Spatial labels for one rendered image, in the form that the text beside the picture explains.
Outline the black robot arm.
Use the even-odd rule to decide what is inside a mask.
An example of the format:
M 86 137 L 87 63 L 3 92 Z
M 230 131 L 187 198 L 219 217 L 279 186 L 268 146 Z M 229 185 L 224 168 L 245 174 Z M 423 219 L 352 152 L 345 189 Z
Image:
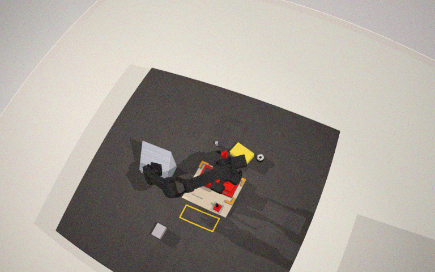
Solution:
M 212 163 L 213 169 L 197 177 L 183 179 L 177 176 L 162 176 L 162 165 L 151 162 L 151 165 L 144 165 L 143 174 L 148 185 L 156 185 L 162 189 L 164 195 L 168 198 L 179 198 L 184 193 L 193 192 L 194 189 L 200 188 L 216 180 L 229 181 L 233 185 L 239 184 L 242 178 L 242 170 L 239 168 L 247 167 L 245 154 L 232 158 L 220 159 Z M 184 191 L 178 193 L 176 183 L 184 185 Z

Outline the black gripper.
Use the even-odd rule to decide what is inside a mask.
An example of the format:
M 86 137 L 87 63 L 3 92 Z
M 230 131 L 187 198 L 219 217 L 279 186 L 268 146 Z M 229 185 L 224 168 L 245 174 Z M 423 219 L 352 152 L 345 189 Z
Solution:
M 223 185 L 225 183 L 225 180 L 222 182 L 222 180 L 220 180 L 219 182 L 213 181 L 211 186 L 210 186 L 210 190 L 213 190 L 219 194 L 222 194 L 223 191 L 225 190 L 225 186 Z

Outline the yellow rectangular block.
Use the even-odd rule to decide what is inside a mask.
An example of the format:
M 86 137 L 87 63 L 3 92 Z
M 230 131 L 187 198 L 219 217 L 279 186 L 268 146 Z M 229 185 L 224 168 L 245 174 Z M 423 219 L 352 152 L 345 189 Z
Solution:
M 235 157 L 235 156 L 239 156 L 239 155 L 243 155 L 245 154 L 245 159 L 246 162 L 250 162 L 251 159 L 254 157 L 254 153 L 252 153 L 251 151 L 249 151 L 246 147 L 244 147 L 242 144 L 237 143 L 234 148 L 232 148 L 230 150 L 230 154 Z

